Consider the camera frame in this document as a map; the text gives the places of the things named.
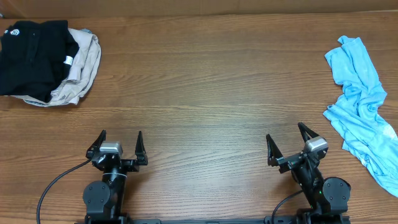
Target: black garment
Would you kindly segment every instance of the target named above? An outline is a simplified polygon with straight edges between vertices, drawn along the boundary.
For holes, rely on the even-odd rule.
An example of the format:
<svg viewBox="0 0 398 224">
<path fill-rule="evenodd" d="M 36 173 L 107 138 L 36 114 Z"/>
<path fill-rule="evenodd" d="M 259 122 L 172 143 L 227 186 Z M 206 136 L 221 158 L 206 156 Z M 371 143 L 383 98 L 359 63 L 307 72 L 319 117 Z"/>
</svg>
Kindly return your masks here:
<svg viewBox="0 0 398 224">
<path fill-rule="evenodd" d="M 1 44 L 0 95 L 29 95 L 46 103 L 69 74 L 66 56 L 73 58 L 79 49 L 68 21 L 18 21 Z"/>
</svg>

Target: blue cloth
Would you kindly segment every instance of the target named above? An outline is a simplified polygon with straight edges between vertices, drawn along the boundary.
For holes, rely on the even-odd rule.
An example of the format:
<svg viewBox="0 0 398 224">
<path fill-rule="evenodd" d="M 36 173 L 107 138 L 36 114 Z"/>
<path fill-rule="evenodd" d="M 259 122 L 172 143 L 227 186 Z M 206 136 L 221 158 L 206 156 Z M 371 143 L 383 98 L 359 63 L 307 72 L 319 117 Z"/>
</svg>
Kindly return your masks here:
<svg viewBox="0 0 398 224">
<path fill-rule="evenodd" d="M 377 113 L 387 93 L 360 38 L 342 36 L 341 47 L 325 58 L 343 94 L 323 115 L 344 139 L 343 149 L 356 156 L 376 182 L 398 197 L 398 139 Z"/>
</svg>

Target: clothing label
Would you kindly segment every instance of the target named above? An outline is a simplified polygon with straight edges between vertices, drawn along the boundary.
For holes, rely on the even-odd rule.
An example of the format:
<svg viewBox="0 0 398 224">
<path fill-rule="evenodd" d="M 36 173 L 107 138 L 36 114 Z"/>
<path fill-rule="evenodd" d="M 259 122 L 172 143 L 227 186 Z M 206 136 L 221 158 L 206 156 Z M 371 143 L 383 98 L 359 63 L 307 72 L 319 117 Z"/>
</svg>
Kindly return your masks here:
<svg viewBox="0 0 398 224">
<path fill-rule="evenodd" d="M 71 56 L 67 56 L 67 59 L 65 59 L 64 63 L 67 65 L 72 66 L 72 62 L 73 62 L 73 57 Z"/>
<path fill-rule="evenodd" d="M 18 35 L 19 34 L 19 29 L 14 29 L 13 31 L 10 32 L 11 35 Z"/>
</svg>

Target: white cloth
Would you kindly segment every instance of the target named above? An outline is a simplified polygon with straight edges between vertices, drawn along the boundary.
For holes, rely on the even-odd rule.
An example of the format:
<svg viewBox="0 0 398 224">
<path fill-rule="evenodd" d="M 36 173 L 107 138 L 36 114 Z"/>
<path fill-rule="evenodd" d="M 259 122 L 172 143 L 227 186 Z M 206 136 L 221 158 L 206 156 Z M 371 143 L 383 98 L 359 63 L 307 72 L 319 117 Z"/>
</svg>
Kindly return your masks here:
<svg viewBox="0 0 398 224">
<path fill-rule="evenodd" d="M 73 103 L 78 104 L 79 99 L 91 88 L 100 65 L 101 47 L 98 38 L 80 30 L 69 28 L 69 32 L 79 45 L 79 51 L 73 59 L 68 77 L 60 86 L 51 92 L 52 99 L 48 103 L 37 100 L 31 96 L 14 96 L 23 99 L 26 103 L 36 106 L 59 106 Z"/>
</svg>

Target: cable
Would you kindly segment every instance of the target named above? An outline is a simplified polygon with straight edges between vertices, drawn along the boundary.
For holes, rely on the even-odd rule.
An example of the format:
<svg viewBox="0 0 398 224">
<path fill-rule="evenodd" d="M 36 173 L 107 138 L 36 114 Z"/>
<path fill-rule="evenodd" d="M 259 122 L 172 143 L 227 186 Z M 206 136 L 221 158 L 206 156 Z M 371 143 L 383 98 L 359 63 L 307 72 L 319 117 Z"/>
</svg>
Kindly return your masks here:
<svg viewBox="0 0 398 224">
<path fill-rule="evenodd" d="M 275 223 L 274 223 L 274 219 L 275 219 L 276 211 L 278 211 L 278 208 L 279 208 L 280 206 L 282 206 L 286 201 L 288 201 L 289 199 L 295 197 L 296 195 L 298 195 L 298 194 L 300 194 L 300 193 L 302 193 L 302 192 L 303 192 L 303 190 L 299 190 L 298 192 L 296 192 L 296 193 L 294 193 L 294 194 L 288 196 L 287 198 L 283 199 L 283 201 L 279 202 L 279 204 L 275 207 L 274 211 L 272 212 L 271 224 L 275 224 Z"/>
<path fill-rule="evenodd" d="M 41 198 L 40 198 L 40 200 L 39 200 L 39 203 L 37 204 L 37 210 L 36 210 L 36 221 L 37 221 L 37 224 L 40 224 L 40 207 L 42 206 L 42 203 L 43 203 L 43 199 L 44 199 L 45 194 L 47 194 L 47 192 L 50 190 L 50 188 L 51 188 L 59 179 L 61 179 L 64 175 L 67 175 L 67 174 L 69 174 L 70 172 L 72 172 L 72 171 L 74 171 L 74 170 L 77 170 L 77 169 L 81 168 L 82 166 L 86 165 L 86 164 L 89 163 L 90 161 L 91 161 L 91 159 L 88 159 L 86 162 L 84 162 L 84 163 L 82 163 L 82 164 L 80 164 L 80 165 L 77 165 L 77 166 L 75 166 L 74 168 L 72 168 L 72 169 L 70 169 L 70 170 L 68 170 L 68 171 L 65 171 L 63 174 L 59 175 L 57 178 L 55 178 L 55 179 L 47 186 L 47 188 L 44 190 L 44 192 L 43 192 L 43 194 L 42 194 L 42 196 L 41 196 Z"/>
</svg>

